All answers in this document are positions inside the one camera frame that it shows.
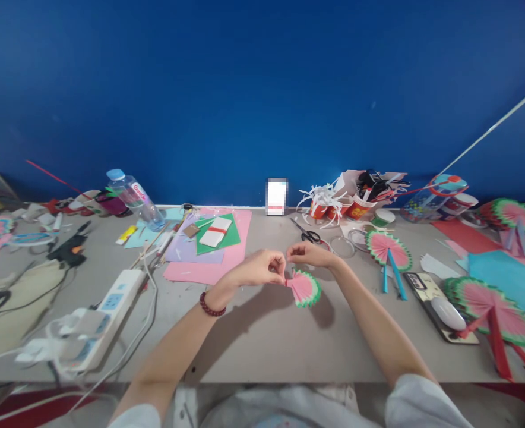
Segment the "person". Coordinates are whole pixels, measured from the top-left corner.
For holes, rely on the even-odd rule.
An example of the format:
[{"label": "person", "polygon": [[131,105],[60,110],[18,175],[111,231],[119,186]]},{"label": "person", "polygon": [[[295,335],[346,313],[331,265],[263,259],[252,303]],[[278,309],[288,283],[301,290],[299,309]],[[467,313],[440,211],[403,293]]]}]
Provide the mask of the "person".
[{"label": "person", "polygon": [[[470,427],[399,325],[366,289],[346,262],[308,242],[287,251],[292,263],[327,268],[336,279],[393,390],[385,409],[387,427]],[[176,387],[240,286],[284,285],[286,259],[261,250],[230,270],[164,336],[115,410],[110,428],[159,428]],[[201,427],[377,427],[359,412],[312,388],[249,388],[214,407]]]}]

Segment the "table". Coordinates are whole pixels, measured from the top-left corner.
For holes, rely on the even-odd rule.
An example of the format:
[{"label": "table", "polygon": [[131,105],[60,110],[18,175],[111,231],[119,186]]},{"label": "table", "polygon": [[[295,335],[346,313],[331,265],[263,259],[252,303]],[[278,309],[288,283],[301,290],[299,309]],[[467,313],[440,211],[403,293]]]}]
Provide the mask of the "table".
[{"label": "table", "polygon": [[[300,239],[290,214],[286,217],[268,217],[263,209],[252,209],[253,216],[247,240],[247,254],[259,248],[286,252]],[[72,279],[55,300],[51,311],[40,325],[71,313],[78,307],[98,303],[107,293],[121,270],[127,269],[138,255],[139,248],[124,249],[115,240],[136,221],[127,218],[90,217],[90,236],[84,254],[88,260],[77,269]],[[64,242],[87,219],[65,217],[63,223],[73,226],[63,234]],[[318,231],[317,227],[309,229]],[[20,221],[18,233],[36,231],[35,225]],[[320,231],[323,239],[341,235],[339,228]],[[395,233],[413,256],[412,272],[421,272],[420,256],[429,253],[449,267],[463,271],[455,263],[456,254],[437,241],[447,239],[431,225],[411,224],[397,216]],[[0,278],[24,269],[33,259],[27,250],[9,254],[0,252]],[[489,346],[451,345],[439,336],[429,317],[407,289],[408,301],[397,299],[390,287],[381,294],[381,268],[368,253],[357,251],[346,260],[391,313],[397,323],[419,350],[435,377],[440,382],[503,382],[496,373]],[[129,382],[146,356],[163,335],[199,300],[206,290],[204,284],[170,282],[163,278],[167,264],[161,265],[153,276],[159,286],[156,321],[134,353],[131,361],[111,382]],[[204,383],[286,383],[286,382],[385,382],[341,291],[329,271],[312,272],[322,283],[320,302],[310,309],[294,305],[292,293],[286,287],[263,285],[242,287],[227,314],[216,324],[197,357],[190,365],[184,381]],[[146,316],[151,292],[144,292],[134,304],[113,348],[100,370],[89,373],[87,382],[95,382],[107,373],[124,353],[134,335],[140,330]],[[511,348],[507,348],[516,382],[525,383],[525,369]],[[11,360],[0,361],[0,382],[51,382],[53,377],[45,364],[22,370]]]}]

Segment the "water bottle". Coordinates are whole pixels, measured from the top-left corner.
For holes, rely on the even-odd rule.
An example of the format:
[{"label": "water bottle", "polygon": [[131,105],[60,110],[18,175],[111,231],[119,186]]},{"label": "water bottle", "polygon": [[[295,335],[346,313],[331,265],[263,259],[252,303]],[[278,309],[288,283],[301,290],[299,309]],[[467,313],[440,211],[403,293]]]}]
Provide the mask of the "water bottle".
[{"label": "water bottle", "polygon": [[121,169],[111,169],[106,175],[110,178],[108,186],[128,208],[138,213],[147,227],[159,232],[165,226],[166,220],[162,213],[134,177],[124,174]]},{"label": "water bottle", "polygon": [[467,188],[466,181],[458,175],[441,174],[433,178],[426,188],[417,192],[401,208],[401,216],[413,223],[438,219],[440,215],[435,215],[435,212],[448,199]]}]

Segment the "sleeve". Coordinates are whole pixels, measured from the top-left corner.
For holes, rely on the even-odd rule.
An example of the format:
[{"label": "sleeve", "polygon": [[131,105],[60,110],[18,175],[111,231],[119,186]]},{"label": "sleeve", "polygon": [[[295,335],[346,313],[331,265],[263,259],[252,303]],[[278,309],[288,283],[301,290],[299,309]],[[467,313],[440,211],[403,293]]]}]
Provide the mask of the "sleeve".
[{"label": "sleeve", "polygon": [[387,399],[388,428],[472,428],[451,399],[436,384],[416,374],[404,374]]},{"label": "sleeve", "polygon": [[118,416],[108,428],[161,428],[160,414],[151,404],[139,404]]}]

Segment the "power strip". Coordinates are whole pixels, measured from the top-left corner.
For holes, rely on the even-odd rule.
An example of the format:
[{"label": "power strip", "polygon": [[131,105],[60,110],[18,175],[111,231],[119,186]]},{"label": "power strip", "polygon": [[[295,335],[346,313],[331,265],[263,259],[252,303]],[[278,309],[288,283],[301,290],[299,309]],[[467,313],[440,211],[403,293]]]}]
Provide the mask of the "power strip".
[{"label": "power strip", "polygon": [[[61,365],[66,371],[86,372],[95,369],[100,364],[124,317],[132,306],[145,276],[146,273],[139,269],[123,270],[120,273],[97,308],[99,312],[105,314],[104,320],[97,330],[98,336],[78,336],[78,340],[84,341],[84,346],[76,358],[68,361],[61,359]],[[55,345],[64,350],[66,349],[66,342],[70,340],[59,339],[59,342],[61,341],[64,343],[55,341]],[[47,339],[30,341],[15,361],[18,363],[30,363],[50,360],[52,352],[48,349],[48,343]]]}]

